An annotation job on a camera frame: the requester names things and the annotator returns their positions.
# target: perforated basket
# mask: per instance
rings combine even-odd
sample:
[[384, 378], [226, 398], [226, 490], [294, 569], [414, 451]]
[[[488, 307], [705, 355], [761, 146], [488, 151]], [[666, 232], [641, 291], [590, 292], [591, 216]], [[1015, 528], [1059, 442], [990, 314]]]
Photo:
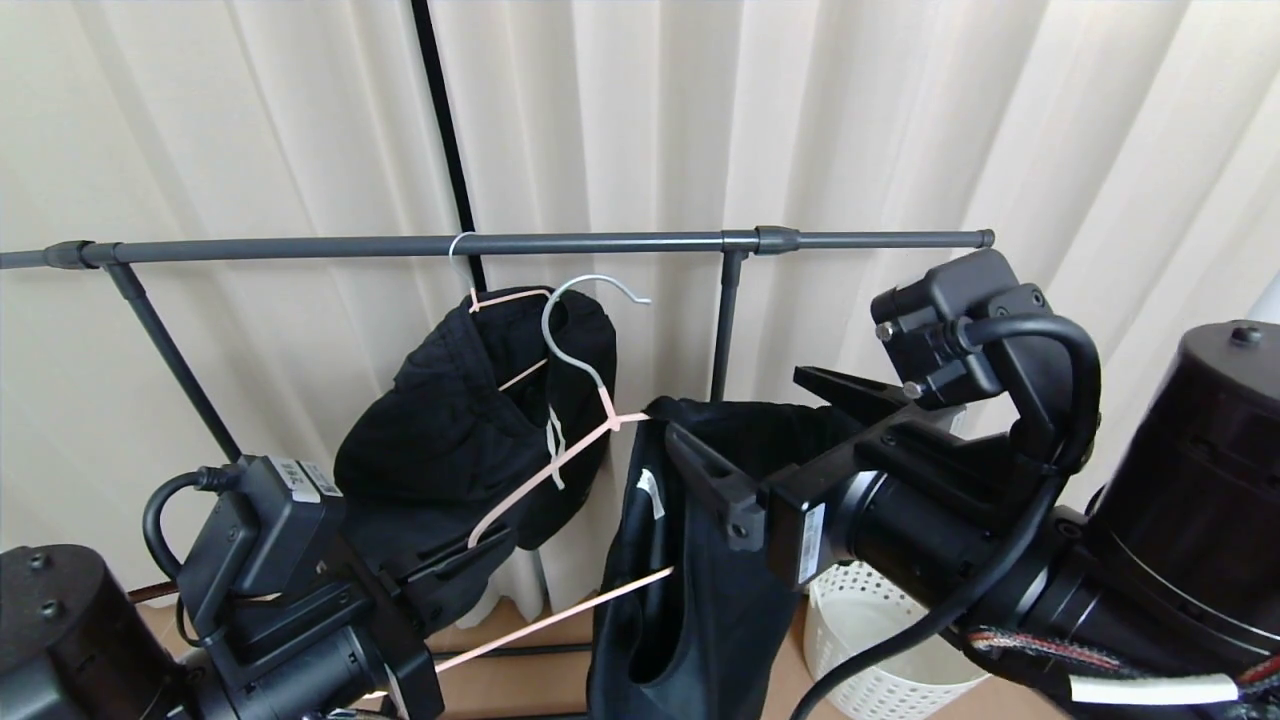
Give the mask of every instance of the perforated basket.
[[[804, 659], [814, 679], [855, 652], [906, 628], [924, 609], [883, 575], [855, 562], [809, 584]], [[986, 678], [977, 665], [934, 637], [859, 673], [827, 700], [854, 720], [919, 720]]]

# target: robotic arm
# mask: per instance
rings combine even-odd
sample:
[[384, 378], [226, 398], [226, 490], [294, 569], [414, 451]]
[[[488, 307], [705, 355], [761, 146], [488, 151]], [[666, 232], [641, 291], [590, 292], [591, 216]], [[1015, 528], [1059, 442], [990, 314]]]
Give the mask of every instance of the robotic arm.
[[[1100, 363], [1083, 329], [993, 250], [881, 295], [872, 316], [904, 382], [796, 369], [801, 387], [865, 425], [813, 462], [751, 478], [668, 427], [671, 456], [731, 547], [765, 550], [796, 588], [863, 560], [929, 609], [819, 680], [794, 717], [941, 633], [1075, 717], [1280, 719], [1280, 553], [1268, 544], [1280, 539], [1280, 327], [1187, 333], [1085, 516], [1053, 507], [1098, 424]], [[1004, 392], [1019, 413], [1007, 433], [947, 430], [965, 404]], [[179, 564], [159, 514], [188, 486], [219, 501]], [[197, 647], [180, 662], [92, 550], [5, 552], [5, 716], [319, 717], [374, 689], [411, 717], [438, 716], [422, 643], [440, 615], [436, 592], [460, 573], [492, 571], [502, 553], [490, 550], [509, 530], [374, 573], [339, 534], [343, 512], [319, 468], [274, 457], [163, 486], [145, 534], [192, 618]], [[1098, 687], [1133, 705], [1082, 702]], [[1151, 705], [1161, 698], [1181, 705]]]

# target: metal hook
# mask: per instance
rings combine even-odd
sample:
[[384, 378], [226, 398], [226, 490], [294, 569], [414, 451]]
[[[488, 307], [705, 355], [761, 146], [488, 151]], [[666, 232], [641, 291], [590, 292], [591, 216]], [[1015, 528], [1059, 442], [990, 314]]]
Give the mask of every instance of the metal hook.
[[462, 240], [463, 237], [466, 237], [468, 234], [475, 234], [475, 232], [472, 232], [472, 231], [463, 231], [463, 232], [460, 232], [453, 238], [453, 242], [449, 243], [448, 259], [449, 259], [449, 268], [460, 278], [462, 278], [462, 282], [466, 283], [467, 287], [474, 288], [475, 287], [475, 281], [471, 278], [470, 273], [467, 273], [466, 270], [463, 270], [462, 268], [460, 268], [458, 264], [453, 261], [453, 249], [457, 247], [460, 240]]
[[561, 295], [564, 295], [566, 290], [580, 282], [586, 282], [586, 281], [607, 282], [613, 287], [625, 292], [626, 296], [630, 297], [632, 302], [640, 305], [649, 305], [650, 302], [653, 302], [653, 300], [637, 296], [636, 293], [631, 292], [631, 288], [622, 284], [621, 281], [618, 281], [617, 278], [612, 278], [609, 275], [579, 275], [556, 288], [556, 292], [553, 292], [550, 299], [547, 301], [547, 306], [543, 307], [543, 340], [547, 341], [547, 347], [549, 347], [552, 354], [554, 354], [561, 360], [568, 363], [570, 365], [573, 365], [575, 368], [586, 370], [586, 374], [591, 375], [591, 379], [595, 380], [595, 387], [603, 388], [604, 380], [600, 378], [600, 373], [596, 373], [595, 368], [588, 365], [586, 363], [579, 360], [577, 357], [571, 357], [570, 355], [567, 355], [563, 350], [559, 348], [558, 345], [556, 345], [556, 338], [552, 337], [552, 309], [556, 307], [556, 301], [559, 300]]

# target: curtain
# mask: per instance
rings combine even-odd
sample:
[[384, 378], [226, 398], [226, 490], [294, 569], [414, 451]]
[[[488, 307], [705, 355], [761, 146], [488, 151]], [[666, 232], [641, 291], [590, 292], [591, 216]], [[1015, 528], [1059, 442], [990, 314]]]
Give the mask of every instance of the curtain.
[[[1280, 5], [838, 0], [430, 4], [480, 232], [993, 228], [1105, 359], [1119, 461], [1187, 328], [1280, 268]], [[0, 3], [0, 243], [457, 228], [407, 3]], [[893, 379], [869, 300], [954, 254], [746, 260], [727, 397], [814, 402], [797, 364]], [[705, 397], [719, 258], [488, 258], [492, 287], [618, 277], [617, 405]], [[330, 464], [458, 300], [444, 260], [138, 269], [250, 452]], [[100, 273], [0, 278], [0, 536], [102, 551], [159, 482], [219, 460]], [[1004, 429], [974, 407], [965, 432]], [[588, 507], [490, 601], [590, 592], [630, 433]], [[179, 496], [166, 532], [207, 505]], [[479, 614], [485, 606], [477, 609]]]

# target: brown floor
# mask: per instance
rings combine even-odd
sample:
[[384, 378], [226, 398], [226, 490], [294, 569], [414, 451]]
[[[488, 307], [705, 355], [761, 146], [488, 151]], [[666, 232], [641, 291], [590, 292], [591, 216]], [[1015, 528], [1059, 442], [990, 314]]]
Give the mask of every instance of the brown floor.
[[[160, 642], [180, 656], [188, 648], [178, 637], [173, 609], [138, 606]], [[431, 637], [436, 652], [472, 648], [524, 625], [515, 605], [503, 601], [484, 623], [460, 630], [449, 628]], [[804, 664], [804, 609], [791, 624], [791, 634], [773, 662], [769, 694], [762, 720], [786, 720], [813, 680]], [[567, 644], [591, 639], [591, 614], [562, 623], [522, 638], [513, 644]], [[476, 659], [440, 675], [444, 720], [479, 720], [520, 715], [581, 712], [586, 707], [584, 685], [590, 656], [586, 652], [539, 655], [532, 657]], [[813, 714], [813, 720], [844, 720], [829, 705]], [[992, 678], [933, 715], [933, 720], [1056, 720], [1056, 710], [1030, 691]]]

